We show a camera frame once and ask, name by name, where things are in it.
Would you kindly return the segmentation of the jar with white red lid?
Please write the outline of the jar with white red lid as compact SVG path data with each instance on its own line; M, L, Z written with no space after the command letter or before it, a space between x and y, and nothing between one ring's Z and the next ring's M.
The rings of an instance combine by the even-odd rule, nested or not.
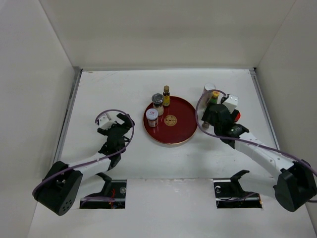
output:
M156 109L148 109L146 111L146 119L150 127L156 127L158 125L159 113Z

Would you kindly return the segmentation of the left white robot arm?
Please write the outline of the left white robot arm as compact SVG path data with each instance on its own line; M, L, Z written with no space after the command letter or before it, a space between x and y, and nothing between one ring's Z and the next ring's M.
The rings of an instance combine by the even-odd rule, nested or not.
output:
M132 140L126 137L126 134L135 131L135 123L129 114L121 110L115 112L122 123L111 119L105 121L110 110L100 113L95 119L95 124L98 125L97 132L106 137L101 149L92 157L77 163L55 162L32 192L37 202L62 216L73 206L81 182L96 175L104 180L95 184L94 192L102 198L109 196L111 178L105 173L119 163L122 153L126 151Z

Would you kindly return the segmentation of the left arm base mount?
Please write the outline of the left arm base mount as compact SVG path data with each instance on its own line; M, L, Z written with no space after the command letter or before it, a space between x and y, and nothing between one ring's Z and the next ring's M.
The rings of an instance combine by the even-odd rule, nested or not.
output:
M125 209L127 180L113 180L105 173L98 173L104 185L100 192L81 198L80 209Z

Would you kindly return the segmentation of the yellow cap chili sauce bottle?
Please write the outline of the yellow cap chili sauce bottle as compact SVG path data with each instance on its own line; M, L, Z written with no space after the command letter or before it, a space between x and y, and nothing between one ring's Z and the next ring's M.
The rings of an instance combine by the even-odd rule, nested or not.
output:
M217 104L219 95L220 93L218 91L212 91L211 97L210 97L210 103Z

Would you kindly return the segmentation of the salt grinder black cap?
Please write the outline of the salt grinder black cap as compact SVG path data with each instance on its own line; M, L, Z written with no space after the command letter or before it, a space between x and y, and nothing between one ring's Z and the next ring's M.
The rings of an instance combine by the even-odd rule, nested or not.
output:
M163 100L163 94L155 93L152 95L153 108L157 110L159 116L162 116L164 113Z

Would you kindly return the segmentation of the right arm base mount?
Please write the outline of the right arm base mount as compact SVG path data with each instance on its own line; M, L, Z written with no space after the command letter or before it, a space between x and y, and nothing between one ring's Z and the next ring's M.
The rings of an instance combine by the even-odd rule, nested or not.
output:
M262 201L258 193L244 191L239 179L248 170L241 170L230 178L217 178L213 180L215 203L218 209L260 208Z

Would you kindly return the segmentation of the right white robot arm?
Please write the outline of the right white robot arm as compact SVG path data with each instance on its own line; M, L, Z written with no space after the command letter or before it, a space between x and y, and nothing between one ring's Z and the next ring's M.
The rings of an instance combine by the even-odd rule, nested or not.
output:
M202 121L213 126L213 137L219 138L251 158L270 175L258 178L249 170L241 170L230 180L230 191L235 196L260 193L272 198L287 211L294 212L317 194L314 171L310 165L277 149L265 146L249 130L236 122L238 110L232 112L224 104L207 105Z

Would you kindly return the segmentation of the small yellow label sauce bottle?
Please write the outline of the small yellow label sauce bottle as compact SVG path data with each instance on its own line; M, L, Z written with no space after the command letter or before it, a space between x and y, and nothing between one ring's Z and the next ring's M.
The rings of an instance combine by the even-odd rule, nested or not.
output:
M168 107L170 105L170 91L169 86L165 85L163 88L163 106Z

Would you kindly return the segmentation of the small black cap pepper bottle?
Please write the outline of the small black cap pepper bottle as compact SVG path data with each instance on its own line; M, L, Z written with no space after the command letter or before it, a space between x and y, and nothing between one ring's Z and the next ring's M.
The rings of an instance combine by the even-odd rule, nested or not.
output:
M210 126L210 123L207 122L207 121L204 121L204 122L202 123L202 128L204 128L204 129L208 129L209 126Z

